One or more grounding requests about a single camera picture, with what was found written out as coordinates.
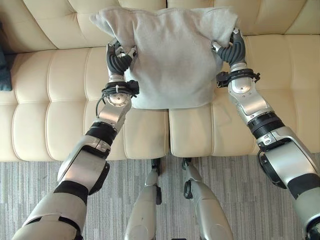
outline black cable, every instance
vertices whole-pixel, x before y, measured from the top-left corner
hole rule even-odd
[[[135,95],[135,92],[127,87],[123,87],[123,86],[118,86],[118,88],[116,86],[113,87],[106,87],[104,89],[102,89],[102,95],[100,97],[100,99],[98,100],[98,102],[95,105],[95,116],[98,118],[98,106],[100,104],[100,102],[102,101],[104,104],[106,104],[105,98],[107,98],[108,96],[112,95],[112,94],[127,94],[130,95],[131,98],[133,97],[137,97]]]

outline cream leather sofa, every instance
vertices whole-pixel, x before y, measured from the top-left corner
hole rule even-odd
[[[320,152],[319,0],[0,0],[0,45],[12,63],[13,91],[0,92],[0,161],[63,161],[95,118],[108,80],[111,37],[89,16],[110,6],[233,6],[247,63],[283,122]],[[255,154],[227,89],[190,109],[132,109],[109,160]]]

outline striped carpet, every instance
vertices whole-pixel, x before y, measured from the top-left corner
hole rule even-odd
[[[320,163],[320,153],[314,155]],[[194,165],[219,199],[235,240],[301,240],[302,226],[286,190],[271,184],[254,156],[200,157]],[[56,185],[60,162],[0,163],[0,239],[10,240],[37,202]],[[85,240],[121,240],[151,168],[149,160],[110,162],[98,193],[88,198]],[[199,239],[191,202],[183,197],[181,158],[162,158],[157,239]]]

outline robot forearm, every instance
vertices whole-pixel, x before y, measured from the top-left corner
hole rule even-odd
[[[212,51],[230,65],[230,73],[217,75],[217,86],[228,87],[231,101],[256,138],[263,171],[273,184],[290,191],[306,238],[320,236],[320,231],[316,230],[320,223],[320,177],[312,155],[257,92],[260,74],[247,68],[245,43],[237,28],[231,42],[232,46],[221,47],[212,41]]]
[[[129,67],[136,49],[118,57],[119,43],[107,46],[109,83],[97,103],[105,103],[96,113],[88,132],[74,147],[58,172],[58,186],[34,208],[14,240],[82,240],[87,214],[87,198],[99,191],[110,165],[106,162],[111,145],[131,108],[131,97],[139,93],[135,81],[125,82],[124,71]]]

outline folded towel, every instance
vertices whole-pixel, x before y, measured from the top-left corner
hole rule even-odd
[[[11,76],[7,67],[4,53],[0,46],[0,91],[11,91]]]
[[[211,52],[211,40],[227,46],[237,21],[229,8],[167,8],[157,12],[111,7],[90,17],[115,36],[125,51],[137,47],[137,58],[125,72],[139,82],[132,99],[139,109],[192,108],[212,101],[213,80],[222,60]]]

